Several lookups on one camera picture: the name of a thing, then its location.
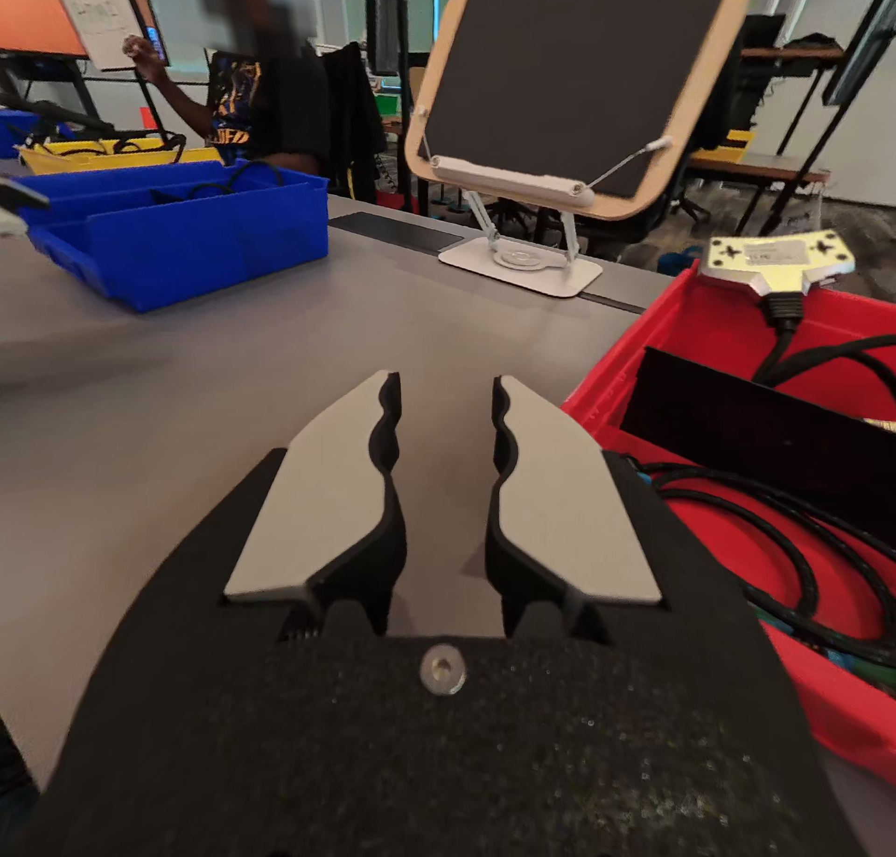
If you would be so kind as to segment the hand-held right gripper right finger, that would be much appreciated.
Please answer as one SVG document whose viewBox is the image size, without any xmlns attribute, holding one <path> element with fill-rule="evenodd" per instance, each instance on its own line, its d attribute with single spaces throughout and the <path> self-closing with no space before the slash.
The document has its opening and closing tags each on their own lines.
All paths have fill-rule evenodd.
<svg viewBox="0 0 896 857">
<path fill-rule="evenodd" d="M 657 608 L 663 596 L 597 441 L 510 375 L 494 379 L 496 442 L 487 580 L 511 637 L 535 604 L 570 633 L 600 630 L 598 608 Z"/>
</svg>

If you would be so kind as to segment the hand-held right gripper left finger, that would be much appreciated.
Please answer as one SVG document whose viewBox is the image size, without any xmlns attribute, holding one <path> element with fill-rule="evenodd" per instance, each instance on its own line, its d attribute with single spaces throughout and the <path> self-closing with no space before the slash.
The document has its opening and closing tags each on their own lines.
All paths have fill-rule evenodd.
<svg viewBox="0 0 896 857">
<path fill-rule="evenodd" d="M 378 370 L 291 440 L 225 585 L 230 604 L 302 605 L 323 620 L 354 601 L 386 633 L 407 559 L 400 417 L 399 374 Z"/>
</svg>

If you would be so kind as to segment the red plastic bin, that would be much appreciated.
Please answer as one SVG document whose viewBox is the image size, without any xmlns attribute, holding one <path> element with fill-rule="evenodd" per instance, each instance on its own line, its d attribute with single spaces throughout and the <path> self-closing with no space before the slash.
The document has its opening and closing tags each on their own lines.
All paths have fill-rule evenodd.
<svg viewBox="0 0 896 857">
<path fill-rule="evenodd" d="M 894 336 L 894 304 L 838 291 L 819 290 L 805 299 L 805 321 L 789 357 L 796 352 L 838 348 L 855 340 Z M 695 270 L 683 273 L 638 319 L 564 403 L 599 444 L 643 462 L 695 464 L 627 434 L 621 422 L 633 393 L 645 348 L 658 348 L 749 381 L 773 347 L 774 336 L 756 300 L 734 286 L 711 284 Z M 845 415 L 894 428 L 894 395 L 860 365 L 838 357 L 771 388 Z M 847 635 L 875 639 L 882 633 L 881 610 L 864 581 L 828 547 L 789 520 L 717 484 L 685 487 L 717 493 L 767 517 L 810 560 L 821 589 L 817 618 Z M 785 605 L 799 597 L 790 562 L 756 530 L 717 510 L 690 502 L 669 506 L 732 573 L 767 591 Z M 765 620 L 771 643 L 797 687 L 812 734 L 824 748 L 894 787 L 894 694 L 862 679 L 792 639 Z"/>
</svg>

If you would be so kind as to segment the black braided cable green plug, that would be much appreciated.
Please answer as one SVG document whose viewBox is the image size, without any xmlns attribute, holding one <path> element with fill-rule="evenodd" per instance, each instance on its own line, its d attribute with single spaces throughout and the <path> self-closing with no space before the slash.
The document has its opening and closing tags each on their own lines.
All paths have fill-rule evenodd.
<svg viewBox="0 0 896 857">
<path fill-rule="evenodd" d="M 663 501 L 690 502 L 733 516 L 756 530 L 790 562 L 799 585 L 799 597 L 794 606 L 785 605 L 767 591 L 735 573 L 748 602 L 759 612 L 762 619 L 771 620 L 774 627 L 792 639 L 796 639 L 850 672 L 857 673 L 860 665 L 866 665 L 894 675 L 894 591 L 847 538 L 858 541 L 890 561 L 894 561 L 892 547 L 827 510 L 820 509 L 778 487 L 741 474 L 687 463 L 643 462 L 625 453 L 622 458 Z M 728 492 L 757 502 L 765 509 L 795 524 L 815 542 L 832 550 L 849 568 L 857 572 L 870 589 L 881 610 L 882 633 L 875 639 L 859 639 L 819 621 L 821 589 L 805 553 L 767 517 L 721 494 L 685 487 L 686 482 L 697 481 L 717 484 Z"/>
</svg>

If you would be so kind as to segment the blue plastic bin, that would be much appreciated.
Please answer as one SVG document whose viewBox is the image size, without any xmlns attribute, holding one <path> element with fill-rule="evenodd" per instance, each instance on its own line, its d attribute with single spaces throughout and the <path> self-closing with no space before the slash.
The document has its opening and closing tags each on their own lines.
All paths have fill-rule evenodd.
<svg viewBox="0 0 896 857">
<path fill-rule="evenodd" d="M 329 180 L 261 161 L 33 175 L 49 200 L 23 218 L 34 248 L 140 314 L 329 252 Z"/>
</svg>

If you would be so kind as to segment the black bin divider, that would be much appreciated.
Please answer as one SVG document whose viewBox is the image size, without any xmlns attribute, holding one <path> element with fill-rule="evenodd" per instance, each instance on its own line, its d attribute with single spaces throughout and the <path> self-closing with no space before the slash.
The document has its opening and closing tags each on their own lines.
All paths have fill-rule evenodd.
<svg viewBox="0 0 896 857">
<path fill-rule="evenodd" d="M 877 426 L 647 347 L 621 428 L 895 545 L 895 437 Z"/>
</svg>

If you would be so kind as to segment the yellow plastic bin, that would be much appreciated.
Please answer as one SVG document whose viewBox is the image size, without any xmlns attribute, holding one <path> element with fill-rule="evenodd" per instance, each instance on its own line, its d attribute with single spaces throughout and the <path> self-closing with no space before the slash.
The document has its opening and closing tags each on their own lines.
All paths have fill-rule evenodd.
<svg viewBox="0 0 896 857">
<path fill-rule="evenodd" d="M 188 148 L 185 137 L 90 139 L 18 146 L 20 161 L 34 175 L 158 167 L 214 161 L 214 147 Z"/>
</svg>

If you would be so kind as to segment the tablet stand with dark board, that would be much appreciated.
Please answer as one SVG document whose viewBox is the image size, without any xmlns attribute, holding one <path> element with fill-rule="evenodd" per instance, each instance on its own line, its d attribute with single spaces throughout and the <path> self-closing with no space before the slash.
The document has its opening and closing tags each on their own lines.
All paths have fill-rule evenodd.
<svg viewBox="0 0 896 857">
<path fill-rule="evenodd" d="M 430 157 L 590 182 L 582 216 L 644 212 L 682 164 L 749 0 L 448 0 L 405 137 L 409 170 L 454 184 Z"/>
</svg>

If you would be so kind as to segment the white board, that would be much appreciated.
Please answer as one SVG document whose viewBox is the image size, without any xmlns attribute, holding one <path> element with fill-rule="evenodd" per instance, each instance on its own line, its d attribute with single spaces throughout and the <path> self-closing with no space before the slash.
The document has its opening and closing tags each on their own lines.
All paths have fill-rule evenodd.
<svg viewBox="0 0 896 857">
<path fill-rule="evenodd" d="M 101 71 L 129 70 L 131 36 L 145 37 L 136 0 L 61 0 L 91 63 Z"/>
</svg>

